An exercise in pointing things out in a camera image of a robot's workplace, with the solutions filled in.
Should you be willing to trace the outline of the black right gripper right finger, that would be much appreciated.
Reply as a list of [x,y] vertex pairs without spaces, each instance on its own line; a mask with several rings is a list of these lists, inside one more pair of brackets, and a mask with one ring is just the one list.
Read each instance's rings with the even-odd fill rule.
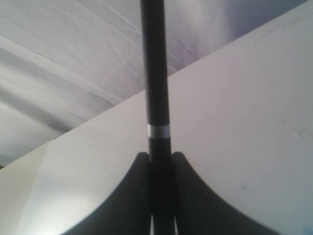
[[180,235],[275,235],[218,196],[185,155],[172,154],[176,181],[176,222]]

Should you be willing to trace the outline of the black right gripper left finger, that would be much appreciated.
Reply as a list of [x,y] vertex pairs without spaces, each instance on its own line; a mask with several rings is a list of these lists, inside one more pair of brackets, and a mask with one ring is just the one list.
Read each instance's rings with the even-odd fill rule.
[[150,161],[141,152],[112,194],[65,234],[148,235],[150,227]]

